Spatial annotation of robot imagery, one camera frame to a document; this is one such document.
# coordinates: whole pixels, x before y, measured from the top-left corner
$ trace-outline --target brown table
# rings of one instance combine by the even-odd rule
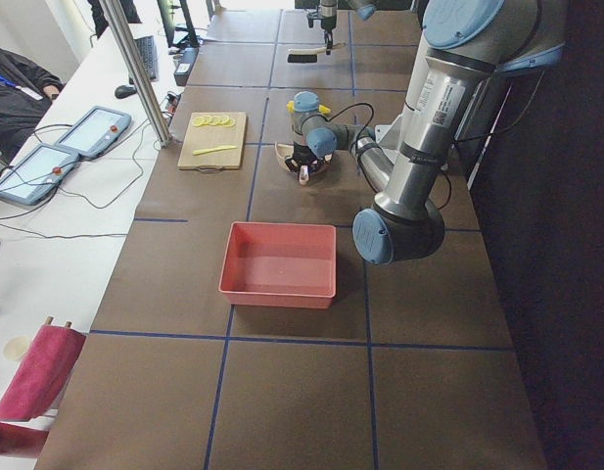
[[[287,43],[322,40],[303,12],[214,17],[220,42],[202,48],[171,130],[196,111],[247,112],[242,167],[178,171],[181,144],[161,151],[38,470],[546,467],[457,165],[439,251],[379,267],[351,239],[372,199],[351,157],[306,187],[275,160],[302,89],[335,111],[367,101],[373,124],[401,111],[416,18],[339,15],[349,45],[317,65],[285,60]],[[446,192],[440,178],[433,200]],[[333,306],[231,306],[217,284],[235,220],[336,225]]]

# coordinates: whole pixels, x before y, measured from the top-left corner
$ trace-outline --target cutting board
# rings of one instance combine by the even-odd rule
[[[193,125],[199,117],[227,116],[235,120],[231,127],[223,125]],[[177,163],[179,169],[221,168],[238,169],[241,167],[243,157],[243,144],[245,142],[245,127],[247,115],[245,113],[210,112],[192,113],[184,136],[182,152]],[[234,145],[235,149],[221,150],[202,155],[193,155],[194,150],[210,149],[219,145]]]

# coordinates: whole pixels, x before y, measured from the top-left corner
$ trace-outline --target person's hand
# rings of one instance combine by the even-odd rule
[[[43,93],[45,93],[51,101],[54,101],[60,94],[60,90],[56,85],[47,85],[43,87]]]

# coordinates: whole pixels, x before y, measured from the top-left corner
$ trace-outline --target red towel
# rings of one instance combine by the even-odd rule
[[[0,421],[41,416],[65,385],[86,337],[62,326],[43,325],[0,401]]]
[[[37,458],[49,431],[0,423],[0,455]]]

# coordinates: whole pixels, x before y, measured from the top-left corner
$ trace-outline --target computer mouse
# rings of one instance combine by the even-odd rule
[[[115,90],[115,97],[122,100],[134,93],[136,93],[136,87],[134,85],[120,85]]]

